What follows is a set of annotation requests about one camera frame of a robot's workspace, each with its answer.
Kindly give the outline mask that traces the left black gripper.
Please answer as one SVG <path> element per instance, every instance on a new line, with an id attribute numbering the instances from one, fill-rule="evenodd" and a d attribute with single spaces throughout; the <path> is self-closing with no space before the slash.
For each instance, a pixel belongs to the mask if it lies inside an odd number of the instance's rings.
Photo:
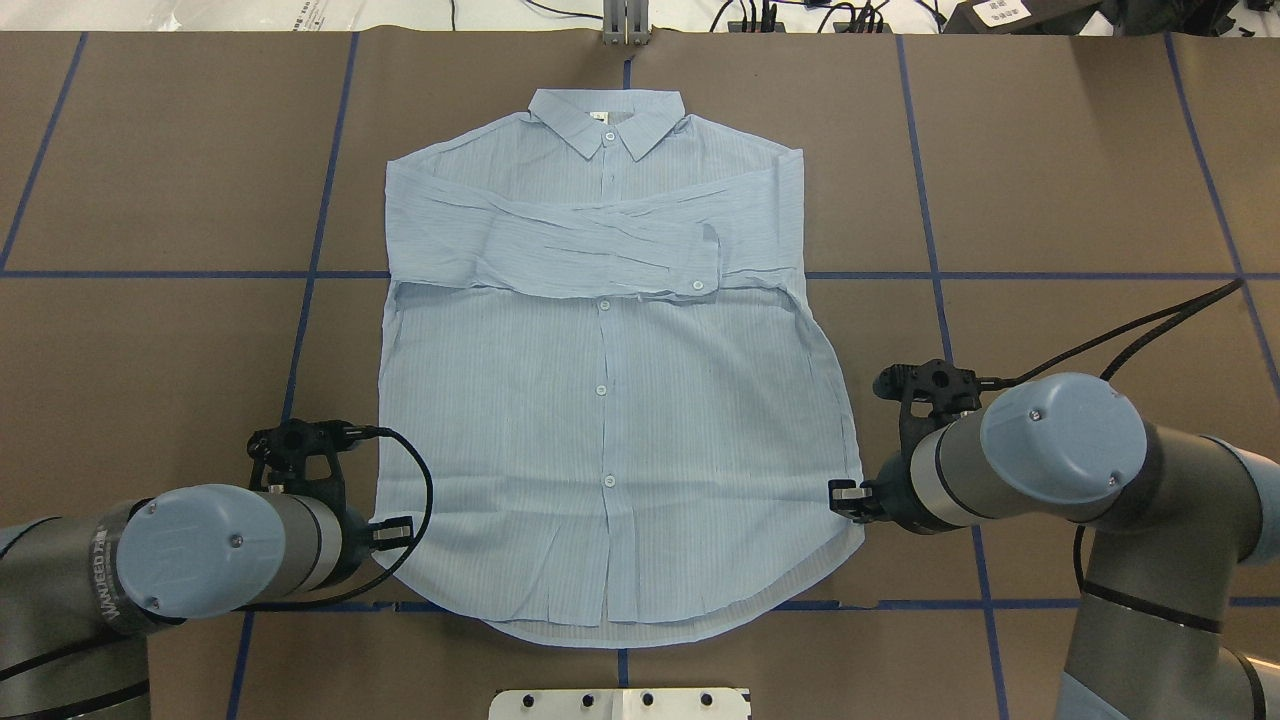
<path id="1" fill-rule="evenodd" d="M 407 548 L 413 543 L 413 536 L 375 536 L 369 520 L 355 507 L 346 505 L 335 515 L 340 528 L 340 551 L 335 561 L 335 583 L 346 582 L 365 564 L 372 551 L 393 551 Z M 413 516 L 398 515 L 372 523 L 372 530 L 412 530 Z"/>

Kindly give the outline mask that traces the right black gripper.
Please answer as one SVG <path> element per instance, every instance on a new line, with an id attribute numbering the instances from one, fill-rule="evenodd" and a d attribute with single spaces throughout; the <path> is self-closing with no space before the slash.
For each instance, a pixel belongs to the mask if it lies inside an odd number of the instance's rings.
<path id="1" fill-rule="evenodd" d="M 867 498 L 865 502 L 833 502 L 833 512 L 850 521 L 893 523 L 904 530 L 920 533 L 920 511 L 909 465 L 902 455 L 892 455 L 884 461 L 873 480 L 860 487 L 855 480 L 829 480 L 831 498 Z"/>

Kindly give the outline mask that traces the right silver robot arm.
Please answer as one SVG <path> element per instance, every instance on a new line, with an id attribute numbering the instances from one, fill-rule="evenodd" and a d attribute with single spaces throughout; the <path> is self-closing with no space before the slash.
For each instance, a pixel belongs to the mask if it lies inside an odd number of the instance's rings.
<path id="1" fill-rule="evenodd" d="M 1279 469 L 1222 439 L 1147 421 L 1094 375 L 1000 395 L 945 363 L 895 365 L 900 451 L 831 510 L 940 534 L 1039 512 L 1094 532 L 1053 715 L 1275 719 L 1277 664 L 1222 646 L 1240 565 L 1275 562 Z"/>

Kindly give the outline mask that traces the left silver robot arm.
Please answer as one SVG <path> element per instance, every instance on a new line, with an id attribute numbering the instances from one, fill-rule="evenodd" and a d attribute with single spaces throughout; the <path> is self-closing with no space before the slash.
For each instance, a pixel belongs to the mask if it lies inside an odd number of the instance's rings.
<path id="1" fill-rule="evenodd" d="M 189 620 L 289 609 L 408 548 L 415 515 L 210 484 L 96 518 L 3 529 L 3 716 L 150 719 L 148 639 Z"/>

